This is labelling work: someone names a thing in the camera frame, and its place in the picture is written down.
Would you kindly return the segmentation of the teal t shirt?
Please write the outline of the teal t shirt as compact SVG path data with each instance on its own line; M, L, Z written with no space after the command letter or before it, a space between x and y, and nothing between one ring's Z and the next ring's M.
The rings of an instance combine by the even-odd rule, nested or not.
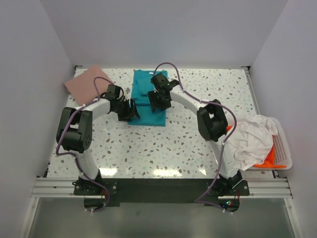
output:
M132 119L129 125L141 126L165 126L166 111L157 110L154 113L151 110L148 92L154 91L154 85L151 83L153 71L135 70L133 75L131 98L134 99L137 112L140 119Z

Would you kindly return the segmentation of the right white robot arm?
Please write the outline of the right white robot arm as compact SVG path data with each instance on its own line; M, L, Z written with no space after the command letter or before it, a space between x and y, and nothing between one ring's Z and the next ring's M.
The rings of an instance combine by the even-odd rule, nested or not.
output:
M220 101L206 101L191 95L181 88L178 80L169 81L162 73L151 78L154 91L148 92L151 110L164 111L171 108L171 101L178 102L197 116L198 131L203 139L211 143L219 165L221 190L227 195L233 194L242 181L242 175L234 164L233 153L226 146L232 134L227 131L228 121L223 110L229 110Z

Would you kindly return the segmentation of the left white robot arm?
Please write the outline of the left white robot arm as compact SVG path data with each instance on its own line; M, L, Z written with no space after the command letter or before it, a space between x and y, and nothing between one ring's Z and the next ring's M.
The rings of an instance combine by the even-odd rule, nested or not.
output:
M90 146L93 139L93 121L99 117L116 113L119 121L140 119L135 99L126 99L123 89L110 85L105 93L97 93L91 102L79 107L65 107L62 110L56 133L56 155L70 155L74 158L79 177L87 180L85 189L98 194L103 188L97 179L100 170L96 166Z

